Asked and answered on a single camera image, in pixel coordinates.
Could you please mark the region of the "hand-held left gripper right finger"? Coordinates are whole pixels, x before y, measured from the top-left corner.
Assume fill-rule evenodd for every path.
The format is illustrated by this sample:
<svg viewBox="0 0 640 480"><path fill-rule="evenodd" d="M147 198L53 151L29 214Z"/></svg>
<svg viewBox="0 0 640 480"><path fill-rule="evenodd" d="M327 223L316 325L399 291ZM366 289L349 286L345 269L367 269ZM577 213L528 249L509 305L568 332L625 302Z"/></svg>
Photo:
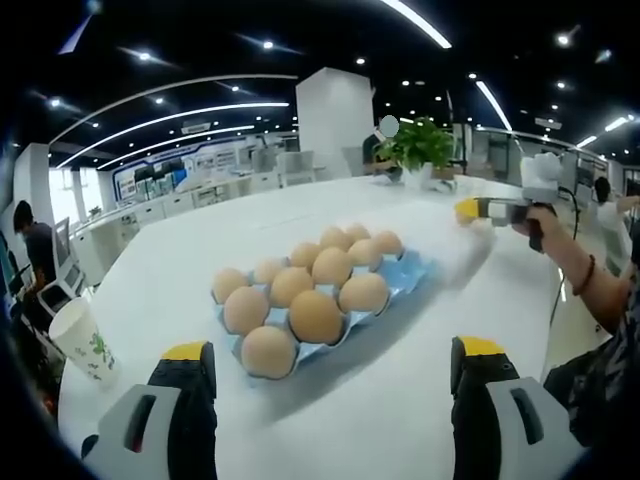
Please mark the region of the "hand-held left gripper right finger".
<svg viewBox="0 0 640 480"><path fill-rule="evenodd" d="M564 407L491 340L451 346L455 479L563 479L580 460Z"/></svg>

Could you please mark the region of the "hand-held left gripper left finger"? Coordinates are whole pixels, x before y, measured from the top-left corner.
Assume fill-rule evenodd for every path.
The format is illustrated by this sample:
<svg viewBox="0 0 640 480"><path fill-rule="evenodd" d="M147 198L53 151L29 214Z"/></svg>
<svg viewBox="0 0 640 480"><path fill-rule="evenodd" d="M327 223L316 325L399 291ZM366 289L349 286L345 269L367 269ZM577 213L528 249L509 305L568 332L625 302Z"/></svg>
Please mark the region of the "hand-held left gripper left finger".
<svg viewBox="0 0 640 480"><path fill-rule="evenodd" d="M213 344L166 351L149 380L132 386L98 422L99 479L214 479L216 370Z"/></svg>

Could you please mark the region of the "person's right hand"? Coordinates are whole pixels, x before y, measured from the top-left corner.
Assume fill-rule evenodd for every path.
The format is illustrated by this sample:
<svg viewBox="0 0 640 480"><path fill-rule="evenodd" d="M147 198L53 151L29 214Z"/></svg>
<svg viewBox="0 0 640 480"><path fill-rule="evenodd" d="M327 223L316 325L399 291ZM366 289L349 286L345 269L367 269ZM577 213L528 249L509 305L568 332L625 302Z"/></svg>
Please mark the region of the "person's right hand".
<svg viewBox="0 0 640 480"><path fill-rule="evenodd" d="M586 289L595 261L575 239L565 230L559 218L545 209L531 209L529 217L537 219L543 230L543 253L563 272L578 296ZM525 222L514 224L513 228L523 235L529 235Z"/></svg>

